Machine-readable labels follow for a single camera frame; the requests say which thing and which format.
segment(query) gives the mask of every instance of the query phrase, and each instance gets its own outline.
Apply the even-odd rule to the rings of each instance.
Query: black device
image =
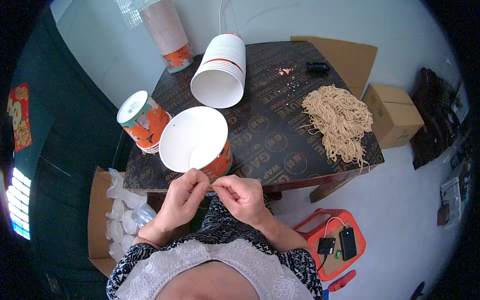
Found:
[[[340,246],[342,247],[342,258],[344,261],[357,255],[357,247],[355,246],[355,235],[353,234],[353,228],[343,227],[343,231],[339,234]]]
[[[318,254],[333,254],[335,248],[335,238],[320,239],[318,242]]]
[[[325,62],[307,62],[307,73],[310,75],[326,76],[330,66]]]

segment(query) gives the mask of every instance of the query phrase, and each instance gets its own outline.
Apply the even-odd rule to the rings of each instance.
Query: black table surface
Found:
[[[190,81],[200,65],[198,55],[187,69],[169,74],[165,70],[152,98],[166,111],[181,111],[202,105],[193,97]],[[348,89],[332,68],[327,76],[306,74],[305,63],[328,61],[310,42],[270,42],[246,46],[245,92],[231,108],[219,109],[228,123],[233,151],[229,174],[258,178],[264,190],[277,192],[312,186],[343,178],[358,170],[358,164],[327,159],[321,135],[310,135],[309,118],[302,113],[303,99],[324,85]],[[293,69],[289,74],[280,69]],[[384,162],[372,132],[365,133],[364,159],[375,166]],[[134,146],[125,172],[124,188],[132,191],[166,192],[172,180],[181,176],[165,167],[157,154],[142,154]]]

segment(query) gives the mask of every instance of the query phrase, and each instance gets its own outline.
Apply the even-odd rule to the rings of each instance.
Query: window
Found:
[[[8,209],[10,211],[10,219],[12,219],[12,228],[27,240],[30,239],[28,203],[31,183],[32,181],[25,177],[17,168],[13,168],[12,185],[7,189]]]
[[[132,0],[117,0],[125,23],[129,28],[134,28],[142,21],[142,18],[138,10],[130,10],[131,3]]]

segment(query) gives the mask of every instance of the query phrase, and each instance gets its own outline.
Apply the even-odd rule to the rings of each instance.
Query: red plastic stool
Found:
[[[327,220],[325,220],[323,223],[315,227],[313,230],[310,232],[300,232],[298,231],[299,228],[301,228],[303,225],[307,224],[310,222],[312,219],[317,217],[318,215],[330,215]],[[328,219],[331,217],[336,216],[342,219],[342,221],[346,224],[347,222],[350,223],[351,227],[353,228],[353,232],[355,234],[355,239],[357,240],[359,247],[360,247],[360,252],[357,253],[357,255],[353,258],[350,258],[345,262],[343,266],[340,268],[336,269],[335,271],[331,272],[330,274],[326,275],[325,271],[323,268],[321,268],[318,271],[318,276],[321,281],[329,281],[335,279],[338,275],[340,275],[343,271],[345,271],[348,267],[350,267],[362,254],[365,252],[365,247],[367,246],[367,242],[363,238],[363,235],[360,231],[360,228],[358,227],[357,223],[355,222],[355,219],[353,218],[352,214],[346,211],[345,209],[323,209],[323,208],[318,208],[317,210],[314,211],[314,213],[308,217],[306,220],[301,222],[300,224],[296,225],[293,230],[296,230],[299,234],[301,234],[308,242],[310,245],[310,248],[312,249],[313,253],[313,259],[315,260],[315,263],[317,266],[321,266],[322,262],[320,261],[320,258],[317,254],[317,249],[314,247],[314,243],[318,242],[320,238],[324,237],[325,234],[325,226],[328,222]],[[343,226],[342,222],[338,219],[332,219],[330,223],[328,223],[328,228],[327,228],[327,235],[335,231],[338,227]]]

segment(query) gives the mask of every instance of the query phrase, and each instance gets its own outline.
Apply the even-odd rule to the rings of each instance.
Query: woman's hand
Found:
[[[195,168],[173,180],[156,217],[156,228],[166,232],[190,222],[209,188],[208,177]]]
[[[245,224],[256,228],[272,215],[265,207],[262,185],[257,179],[230,175],[217,179],[212,188],[232,216]]]

